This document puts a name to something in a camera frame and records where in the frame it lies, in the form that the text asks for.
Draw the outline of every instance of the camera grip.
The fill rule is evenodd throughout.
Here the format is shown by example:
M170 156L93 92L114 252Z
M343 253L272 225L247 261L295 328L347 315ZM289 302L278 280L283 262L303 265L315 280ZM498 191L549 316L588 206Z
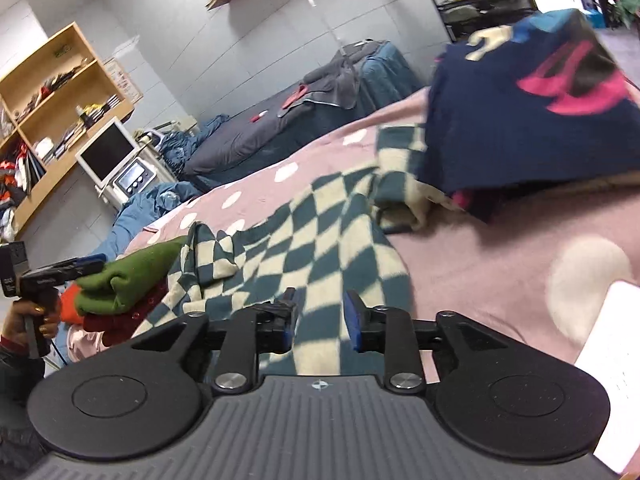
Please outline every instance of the camera grip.
M39 359L49 354L50 342L45 339L40 332L40 327L44 324L44 319L51 312L56 311L58 304L58 290L50 287L41 290L35 298L27 298L44 309L42 316L25 316L24 329L27 334L29 344L29 358Z

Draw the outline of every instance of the ribbed plate surface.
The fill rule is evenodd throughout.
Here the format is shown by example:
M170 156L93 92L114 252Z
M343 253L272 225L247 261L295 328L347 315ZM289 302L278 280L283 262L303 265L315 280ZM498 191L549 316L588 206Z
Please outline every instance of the ribbed plate surface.
M28 478L608 480L616 475L591 455L551 466L492 460L449 436L422 400L390 394L371 377L267 377L252 393L217 400L193 433L161 453L117 464L50 455Z

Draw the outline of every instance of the green folded cloth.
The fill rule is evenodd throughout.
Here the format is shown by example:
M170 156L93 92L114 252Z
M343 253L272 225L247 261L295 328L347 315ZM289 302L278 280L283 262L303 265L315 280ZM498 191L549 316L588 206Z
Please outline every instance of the green folded cloth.
M110 316L128 312L167 273L186 242L182 236L152 245L120 260L109 262L102 272L78 278L76 310L80 316Z

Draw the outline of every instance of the green plant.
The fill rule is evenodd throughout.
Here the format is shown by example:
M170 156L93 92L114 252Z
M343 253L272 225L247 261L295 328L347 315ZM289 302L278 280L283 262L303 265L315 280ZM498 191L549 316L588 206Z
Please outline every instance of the green plant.
M631 27L634 19L640 18L640 0L617 0L616 12L620 20L627 27Z

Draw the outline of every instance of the white polka dot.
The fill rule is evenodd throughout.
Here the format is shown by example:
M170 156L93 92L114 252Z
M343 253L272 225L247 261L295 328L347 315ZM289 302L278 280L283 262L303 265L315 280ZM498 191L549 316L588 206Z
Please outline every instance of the white polka dot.
M620 247L601 236L571 240L553 262L546 283L546 307L558 330L583 346L617 280L633 282L631 262Z
M193 224L196 216L198 216L197 213L189 213L188 215L183 216L182 221L180 222L180 229L187 229L191 224Z
M342 145L346 146L347 144L353 144L354 142L360 142L367 135L367 130L364 128L363 130L358 130L354 134L347 135L342 141Z
M240 198L240 195L242 195L242 191L236 191L235 193L233 193L233 195L225 200L225 203L223 203L222 205L222 209L226 209L227 207L231 207L233 204L235 204Z
M160 231L154 234L149 240L146 241L147 244L155 244L160 239Z
M274 182L282 182L284 180L287 180L291 175L296 173L297 170L298 165L295 162L287 164L286 166L283 166L278 171L276 171L276 178L274 178L273 180Z
M196 200L191 200L191 202L189 202L189 203L185 206L185 208L187 208L187 209L191 209L193 206L195 206L195 205L200 201L200 199L201 199L201 198L202 198L202 197L201 197L201 196L199 196L199 197L197 197L197 199L196 199Z
M225 229L225 233L228 234L229 236L232 236L236 232L242 230L243 227L244 227L244 218L241 218L233 222L229 227L227 227Z

